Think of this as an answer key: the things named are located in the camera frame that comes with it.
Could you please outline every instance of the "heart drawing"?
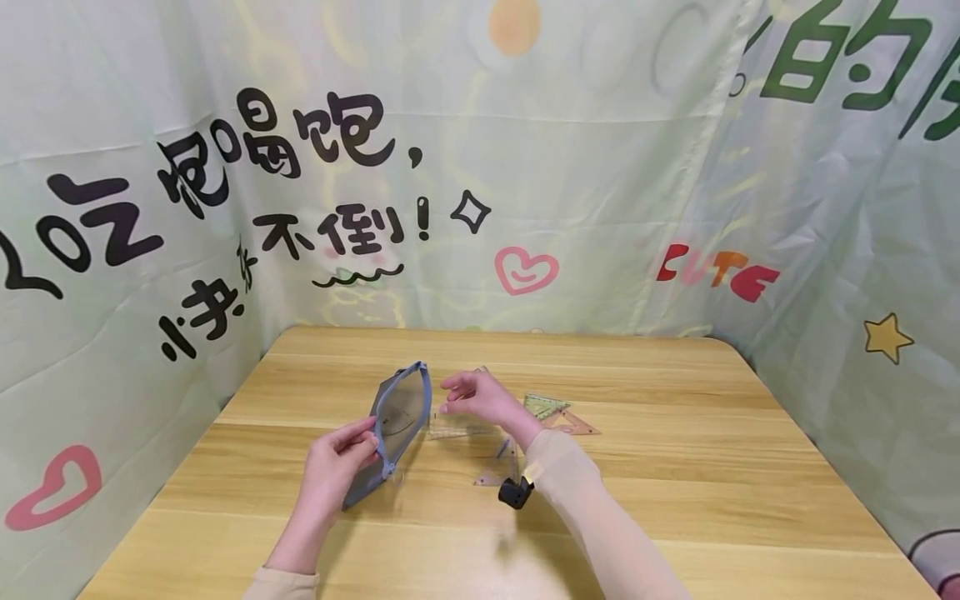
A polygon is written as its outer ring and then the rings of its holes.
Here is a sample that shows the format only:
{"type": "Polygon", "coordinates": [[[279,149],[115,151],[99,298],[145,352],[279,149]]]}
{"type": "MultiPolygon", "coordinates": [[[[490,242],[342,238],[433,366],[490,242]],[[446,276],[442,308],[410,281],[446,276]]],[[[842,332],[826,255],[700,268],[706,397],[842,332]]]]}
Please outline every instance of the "heart drawing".
{"type": "Polygon", "coordinates": [[[536,292],[550,285],[560,273],[560,263],[550,254],[539,254],[531,257],[526,250],[519,246],[509,246],[498,252],[496,258],[493,260],[493,264],[496,266],[496,275],[500,277],[500,283],[503,285],[503,289],[511,296],[520,296],[521,294],[536,292]],[[520,270],[524,273],[518,273],[513,270],[507,273],[504,262],[507,256],[510,255],[519,257],[520,270]],[[545,275],[537,276],[537,274],[530,273],[531,269],[543,263],[550,267],[545,275]],[[514,281],[527,285],[516,286],[514,285],[514,281]]]}
{"type": "Polygon", "coordinates": [[[43,483],[36,490],[28,493],[22,500],[13,505],[7,513],[4,522],[14,531],[28,531],[43,527],[60,520],[73,513],[93,496],[104,485],[103,475],[100,472],[100,463],[93,450],[85,445],[71,445],[54,457],[43,473],[43,483]],[[76,495],[70,497],[57,506],[42,513],[36,513],[36,505],[63,489],[66,483],[63,477],[63,468],[68,463],[75,463],[84,474],[86,486],[76,495]]]}

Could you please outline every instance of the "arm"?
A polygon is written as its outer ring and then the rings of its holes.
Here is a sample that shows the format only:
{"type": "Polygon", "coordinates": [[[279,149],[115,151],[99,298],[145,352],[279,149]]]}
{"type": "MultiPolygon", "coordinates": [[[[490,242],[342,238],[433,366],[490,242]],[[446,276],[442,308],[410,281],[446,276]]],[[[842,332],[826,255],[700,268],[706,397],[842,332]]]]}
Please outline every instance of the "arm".
{"type": "Polygon", "coordinates": [[[310,446],[300,495],[270,558],[243,600],[315,600],[317,560],[357,471],[376,460],[374,417],[345,425],[310,446]]]}
{"type": "Polygon", "coordinates": [[[524,475],[564,520],[608,598],[690,597],[657,547],[607,492],[600,470],[573,438],[544,429],[488,372],[460,372],[441,387],[450,391],[441,412],[475,415],[514,438],[527,456],[524,475]]]}
{"type": "Polygon", "coordinates": [[[604,595],[690,597],[650,538],[607,492],[599,469],[573,438],[543,430],[526,455],[528,478],[564,520],[604,595]]]}

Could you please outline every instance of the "star drawing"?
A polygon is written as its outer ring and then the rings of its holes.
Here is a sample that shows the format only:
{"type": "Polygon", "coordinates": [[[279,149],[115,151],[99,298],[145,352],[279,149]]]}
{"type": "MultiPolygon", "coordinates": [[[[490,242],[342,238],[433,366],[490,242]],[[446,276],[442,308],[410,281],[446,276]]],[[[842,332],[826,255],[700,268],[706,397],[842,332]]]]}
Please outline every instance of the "star drawing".
{"type": "Polygon", "coordinates": [[[864,321],[863,326],[867,329],[866,350],[883,352],[895,365],[900,364],[900,348],[913,346],[913,338],[900,331],[897,313],[890,313],[879,323],[864,321]]]}
{"type": "Polygon", "coordinates": [[[458,221],[463,221],[467,224],[467,227],[470,228],[470,233],[473,235],[477,234],[477,231],[480,230],[480,226],[483,225],[483,220],[487,218],[487,215],[491,213],[491,209],[488,206],[485,206],[482,202],[473,198],[473,194],[470,193],[470,190],[465,189],[464,195],[460,199],[460,204],[457,205],[457,208],[450,213],[450,218],[458,221]],[[472,208],[466,214],[465,210],[468,209],[468,205],[472,208]]]}

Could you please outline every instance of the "black object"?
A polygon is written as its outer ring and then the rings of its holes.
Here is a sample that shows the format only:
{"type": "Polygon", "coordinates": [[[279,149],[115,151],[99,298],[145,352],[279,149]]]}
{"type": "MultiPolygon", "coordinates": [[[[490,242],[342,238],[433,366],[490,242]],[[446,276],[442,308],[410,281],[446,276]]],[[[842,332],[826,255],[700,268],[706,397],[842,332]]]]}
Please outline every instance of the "black object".
{"type": "Polygon", "coordinates": [[[507,477],[507,480],[500,485],[500,494],[497,495],[497,499],[518,511],[527,503],[527,498],[533,491],[534,484],[527,481],[526,477],[520,477],[520,483],[507,477]]]}

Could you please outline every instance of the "sleeve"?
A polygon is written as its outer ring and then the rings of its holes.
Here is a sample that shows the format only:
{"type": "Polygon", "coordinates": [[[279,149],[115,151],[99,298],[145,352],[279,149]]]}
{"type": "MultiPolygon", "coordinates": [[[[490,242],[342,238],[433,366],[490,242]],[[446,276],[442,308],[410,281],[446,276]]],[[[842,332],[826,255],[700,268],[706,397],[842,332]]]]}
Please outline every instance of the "sleeve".
{"type": "Polygon", "coordinates": [[[562,431],[545,429],[527,448],[524,471],[564,520],[608,598],[690,598],[650,538],[610,496],[600,470],[562,431]]]}
{"type": "Polygon", "coordinates": [[[320,575],[301,575],[260,567],[243,600],[317,600],[320,575]]]}

